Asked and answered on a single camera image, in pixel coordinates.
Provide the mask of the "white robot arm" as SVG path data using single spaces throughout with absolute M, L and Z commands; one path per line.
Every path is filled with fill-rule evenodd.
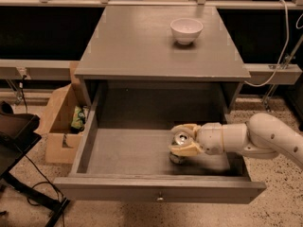
M 303 168 L 303 136 L 267 113 L 256 113 L 240 124 L 183 124 L 171 132 L 169 151 L 178 157 L 235 152 L 249 158 L 273 159 L 283 154 Z

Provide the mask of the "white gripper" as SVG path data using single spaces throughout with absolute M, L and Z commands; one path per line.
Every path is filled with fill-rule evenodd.
M 204 152 L 208 155 L 223 153 L 223 126 L 220 123 L 206 123 L 202 127 L 197 124 L 181 124 L 173 127 L 171 132 L 176 135 L 187 135 L 195 138 L 199 144 L 171 145 L 172 154 L 182 157 L 191 157 Z

